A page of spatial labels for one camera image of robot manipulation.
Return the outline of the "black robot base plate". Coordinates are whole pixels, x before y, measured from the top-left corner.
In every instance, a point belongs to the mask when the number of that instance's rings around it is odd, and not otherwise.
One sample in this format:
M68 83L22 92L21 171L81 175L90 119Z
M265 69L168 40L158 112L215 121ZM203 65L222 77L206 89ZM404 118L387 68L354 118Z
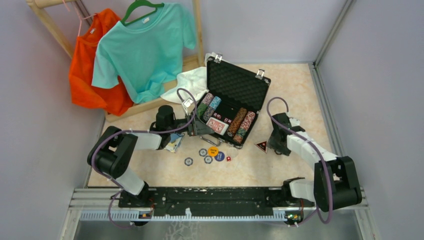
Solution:
M153 216L194 217L272 216L274 208L314 207L295 199L281 187L150 187L139 196L126 191L118 198L120 208L153 209Z

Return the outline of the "red black triangular card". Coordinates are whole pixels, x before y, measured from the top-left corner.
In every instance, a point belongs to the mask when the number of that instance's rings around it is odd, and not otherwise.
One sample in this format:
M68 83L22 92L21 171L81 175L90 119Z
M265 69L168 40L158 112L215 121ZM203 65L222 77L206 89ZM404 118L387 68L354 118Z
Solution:
M256 147L258 147L261 151L263 151L265 154L268 152L268 146L267 141L258 142L255 144Z

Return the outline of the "black poker set case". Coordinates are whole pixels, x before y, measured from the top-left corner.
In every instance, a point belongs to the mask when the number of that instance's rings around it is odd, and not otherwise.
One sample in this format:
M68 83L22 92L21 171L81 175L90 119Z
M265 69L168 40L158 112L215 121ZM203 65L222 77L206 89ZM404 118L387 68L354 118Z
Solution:
M227 135L228 129L224 135L213 133L212 137L237 149L243 147L259 117L271 86L271 79L264 74L263 69L253 72L229 63L223 60L220 54L206 58L207 93L221 98L221 103L210 118L216 118L230 125L240 108L247 109L247 113L252 111L256 114L241 143L233 140L236 133L233 137ZM207 93L203 95L197 107Z

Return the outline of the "red playing card deck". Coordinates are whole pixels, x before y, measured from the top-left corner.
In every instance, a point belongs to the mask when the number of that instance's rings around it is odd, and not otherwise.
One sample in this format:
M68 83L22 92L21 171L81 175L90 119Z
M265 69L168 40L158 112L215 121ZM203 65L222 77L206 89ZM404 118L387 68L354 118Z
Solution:
M206 125L214 130L215 133L223 136L227 129L229 128L229 124L225 123L221 120L218 120L214 117L211 117L207 122Z

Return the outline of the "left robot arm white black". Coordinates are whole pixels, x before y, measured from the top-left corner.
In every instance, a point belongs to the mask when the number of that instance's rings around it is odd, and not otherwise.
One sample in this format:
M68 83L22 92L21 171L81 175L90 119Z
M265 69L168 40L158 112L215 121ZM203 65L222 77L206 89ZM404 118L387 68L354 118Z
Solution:
M87 156L87 163L97 173L112 180L138 207L149 203L149 185L129 167L134 150L162 150L172 134L201 136L214 133L195 113L177 119L170 105L159 107L156 120L148 131L121 130L109 126Z

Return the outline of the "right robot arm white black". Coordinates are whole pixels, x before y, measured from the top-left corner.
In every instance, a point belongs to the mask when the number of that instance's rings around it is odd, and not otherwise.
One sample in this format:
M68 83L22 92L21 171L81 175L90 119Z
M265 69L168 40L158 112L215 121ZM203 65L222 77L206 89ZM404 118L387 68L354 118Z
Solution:
M313 170L313 179L295 177L283 182L281 199L295 206L301 199L317 204L328 213L360 204L363 199L355 163L349 156L338 156L316 143L299 121L286 113L272 115L268 148L277 155L298 155Z

